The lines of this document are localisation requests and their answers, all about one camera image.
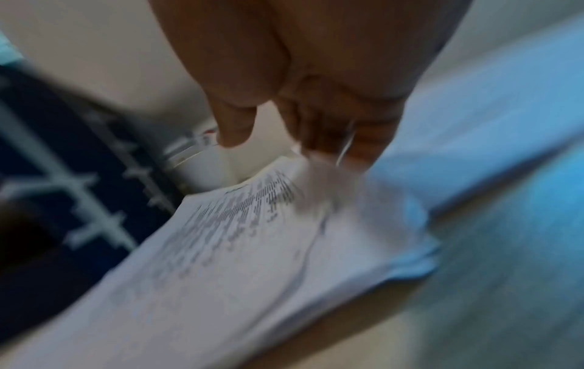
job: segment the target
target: white wall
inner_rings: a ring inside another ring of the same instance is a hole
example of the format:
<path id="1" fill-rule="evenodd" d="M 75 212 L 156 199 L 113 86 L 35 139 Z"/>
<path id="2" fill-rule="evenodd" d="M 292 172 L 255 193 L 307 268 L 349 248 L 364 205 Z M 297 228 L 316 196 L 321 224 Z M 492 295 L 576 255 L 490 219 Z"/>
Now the white wall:
<path id="1" fill-rule="evenodd" d="M 519 36 L 584 9 L 584 0 L 475 0 L 428 80 Z M 164 124 L 142 130 L 167 143 L 209 114 L 146 0 L 2 0 L 0 29 L 39 70 Z M 244 176 L 290 144 L 273 106 L 250 143 L 232 152 Z"/>

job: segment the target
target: paper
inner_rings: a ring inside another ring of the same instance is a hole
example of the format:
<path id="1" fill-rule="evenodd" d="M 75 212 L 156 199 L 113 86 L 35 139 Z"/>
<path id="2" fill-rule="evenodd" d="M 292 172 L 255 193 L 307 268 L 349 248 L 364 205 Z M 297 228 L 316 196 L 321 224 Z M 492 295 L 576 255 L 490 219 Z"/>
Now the paper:
<path id="1" fill-rule="evenodd" d="M 419 205 L 337 175 L 282 159 L 243 185 L 187 197 L 14 367 L 235 364 L 389 277 L 435 267 Z"/>

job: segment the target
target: skin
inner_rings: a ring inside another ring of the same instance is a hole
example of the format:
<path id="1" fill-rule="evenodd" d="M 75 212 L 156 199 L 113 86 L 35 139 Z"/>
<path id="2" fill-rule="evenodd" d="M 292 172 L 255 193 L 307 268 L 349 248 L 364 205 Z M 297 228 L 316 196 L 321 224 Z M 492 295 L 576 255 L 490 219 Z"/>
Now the skin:
<path id="1" fill-rule="evenodd" d="M 306 154 L 367 168 L 471 0 L 150 0 L 234 147 L 273 101 Z"/>

